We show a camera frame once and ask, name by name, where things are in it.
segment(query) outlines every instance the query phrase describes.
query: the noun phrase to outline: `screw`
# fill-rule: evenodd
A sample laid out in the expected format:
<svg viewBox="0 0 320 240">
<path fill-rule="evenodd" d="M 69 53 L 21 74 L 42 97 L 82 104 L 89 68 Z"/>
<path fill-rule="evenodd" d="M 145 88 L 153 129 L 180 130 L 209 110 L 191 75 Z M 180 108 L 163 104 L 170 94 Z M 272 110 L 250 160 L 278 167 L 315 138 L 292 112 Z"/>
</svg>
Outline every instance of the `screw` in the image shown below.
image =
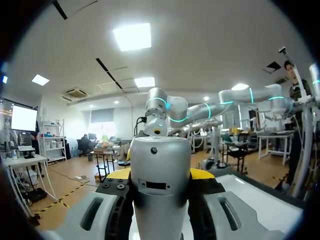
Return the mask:
<svg viewBox="0 0 320 240">
<path fill-rule="evenodd" d="M 124 189 L 124 188 L 125 188 L 125 185 L 119 184 L 118 186 L 116 186 L 116 188 L 121 190 L 121 189 Z"/>
</svg>

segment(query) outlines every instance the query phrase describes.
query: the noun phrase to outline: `box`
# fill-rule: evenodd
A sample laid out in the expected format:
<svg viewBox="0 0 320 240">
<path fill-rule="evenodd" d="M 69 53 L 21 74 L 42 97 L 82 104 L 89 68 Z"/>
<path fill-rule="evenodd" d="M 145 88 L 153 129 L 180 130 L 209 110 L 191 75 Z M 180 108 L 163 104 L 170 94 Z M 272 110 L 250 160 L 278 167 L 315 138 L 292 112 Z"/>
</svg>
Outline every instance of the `box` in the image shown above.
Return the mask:
<svg viewBox="0 0 320 240">
<path fill-rule="evenodd" d="M 30 174 L 31 182 L 28 176 L 28 171 L 23 172 L 23 179 L 26 180 L 27 183 L 29 184 L 32 184 L 32 185 L 38 184 L 37 173 L 33 170 L 29 170 L 29 174 Z"/>
<path fill-rule="evenodd" d="M 52 149 L 55 149 L 55 148 L 57 147 L 57 143 L 56 143 L 55 141 L 52 141 L 52 142 L 50 143 L 50 147 L 51 147 Z"/>
<path fill-rule="evenodd" d="M 95 152 L 95 153 L 103 153 L 104 151 L 107 151 L 108 149 L 107 148 L 105 148 L 105 147 L 95 147 L 94 149 L 93 149 L 93 151 Z"/>
<path fill-rule="evenodd" d="M 45 147 L 45 149 L 49 149 L 49 148 L 50 148 L 50 142 L 49 142 L 49 141 L 46 141 L 46 142 L 44 143 L 44 147 Z"/>
<path fill-rule="evenodd" d="M 62 148 L 62 141 L 57 141 L 56 142 L 56 147 L 57 148 Z"/>
</svg>

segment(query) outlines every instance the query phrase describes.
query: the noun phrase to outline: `ceiling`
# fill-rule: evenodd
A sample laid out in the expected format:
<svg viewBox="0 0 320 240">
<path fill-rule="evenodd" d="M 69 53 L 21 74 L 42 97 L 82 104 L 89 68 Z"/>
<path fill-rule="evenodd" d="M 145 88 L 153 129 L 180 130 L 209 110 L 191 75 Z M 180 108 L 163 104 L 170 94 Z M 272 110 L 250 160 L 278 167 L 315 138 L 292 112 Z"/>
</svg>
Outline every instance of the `ceiling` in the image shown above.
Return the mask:
<svg viewBox="0 0 320 240">
<path fill-rule="evenodd" d="M 117 107 L 137 106 L 146 102 L 149 88 L 137 89 L 133 79 L 154 77 L 156 87 L 199 103 L 237 83 L 272 84 L 284 69 L 269 74 L 262 68 L 283 64 L 282 46 L 301 77 L 309 77 L 313 60 L 302 38 L 267 0 L 58 2 L 67 19 L 52 4 L 33 23 L 9 62 L 8 91 L 61 98 L 80 87 L 89 94 L 87 102 L 76 104 L 80 110 L 114 107 L 115 100 Z M 140 23 L 150 23 L 152 47 L 120 51 L 112 30 Z M 36 74 L 50 82 L 31 82 Z"/>
</svg>

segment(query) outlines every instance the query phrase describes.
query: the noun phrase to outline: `fluorescent light panel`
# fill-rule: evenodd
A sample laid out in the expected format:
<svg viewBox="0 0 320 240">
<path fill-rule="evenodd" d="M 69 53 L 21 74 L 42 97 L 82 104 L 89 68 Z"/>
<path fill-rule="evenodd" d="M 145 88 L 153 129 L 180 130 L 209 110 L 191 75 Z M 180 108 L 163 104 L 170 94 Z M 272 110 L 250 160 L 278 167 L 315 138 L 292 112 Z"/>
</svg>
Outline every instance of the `fluorescent light panel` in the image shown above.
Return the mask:
<svg viewBox="0 0 320 240">
<path fill-rule="evenodd" d="M 44 86 L 47 82 L 49 82 L 49 79 L 46 79 L 43 76 L 40 76 L 39 74 L 35 75 L 35 77 L 32 79 L 32 82 L 39 84 L 41 86 Z"/>
<path fill-rule="evenodd" d="M 238 91 L 238 90 L 247 89 L 248 87 L 249 87 L 249 85 L 247 85 L 247 84 L 238 83 L 237 85 L 232 87 L 231 90 Z"/>
<path fill-rule="evenodd" d="M 3 76 L 2 82 L 3 82 L 4 84 L 7 84 L 7 81 L 8 81 L 8 77 L 7 77 L 7 76 Z"/>
<path fill-rule="evenodd" d="M 156 85 L 154 77 L 135 78 L 134 82 L 137 88 L 148 88 Z"/>
<path fill-rule="evenodd" d="M 122 52 L 151 48 L 150 23 L 119 27 L 113 34 Z"/>
</svg>

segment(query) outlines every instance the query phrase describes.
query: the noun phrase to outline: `yellow and black tape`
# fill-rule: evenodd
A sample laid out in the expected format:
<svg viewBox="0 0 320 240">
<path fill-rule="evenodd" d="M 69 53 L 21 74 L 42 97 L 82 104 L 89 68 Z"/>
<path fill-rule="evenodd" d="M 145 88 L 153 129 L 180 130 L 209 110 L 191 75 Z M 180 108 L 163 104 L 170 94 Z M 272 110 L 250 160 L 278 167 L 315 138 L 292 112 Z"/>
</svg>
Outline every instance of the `yellow and black tape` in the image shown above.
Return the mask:
<svg viewBox="0 0 320 240">
<path fill-rule="evenodd" d="M 61 200 L 59 201 L 59 203 L 61 203 L 63 206 L 65 206 L 65 207 L 67 207 L 67 208 L 69 208 L 69 209 L 71 208 L 71 206 L 69 206 L 68 204 L 64 203 L 64 202 L 61 201 Z"/>
<path fill-rule="evenodd" d="M 67 208 L 71 208 L 71 206 L 69 206 L 68 204 L 62 202 L 62 199 L 64 199 L 65 197 L 69 196 L 70 194 L 72 194 L 74 191 L 78 190 L 80 187 L 84 186 L 85 184 L 81 184 L 80 186 L 78 186 L 77 188 L 75 188 L 74 190 L 72 190 L 71 192 L 69 192 L 68 194 L 64 195 L 63 197 L 59 198 L 57 201 L 51 203 L 49 206 L 45 207 L 44 209 L 42 209 L 41 211 L 37 212 L 36 215 L 42 214 L 45 211 L 47 211 L 49 208 L 51 208 L 52 206 L 56 205 L 57 203 L 61 203 L 63 204 L 65 207 Z"/>
<path fill-rule="evenodd" d="M 49 208 L 51 208 L 52 206 L 56 205 L 58 203 L 58 201 L 55 201 L 53 203 L 51 203 L 49 206 L 45 207 L 44 209 L 42 209 L 41 211 L 37 212 L 36 214 L 42 214 L 44 213 L 45 211 L 47 211 Z"/>
<path fill-rule="evenodd" d="M 61 201 L 62 199 L 68 197 L 70 194 L 72 194 L 75 190 L 78 190 L 80 187 L 84 186 L 85 184 L 81 184 L 80 186 L 78 186 L 77 188 L 75 188 L 74 190 L 72 190 L 71 192 L 69 192 L 68 194 L 64 195 L 63 197 L 58 199 L 58 202 Z"/>
</svg>

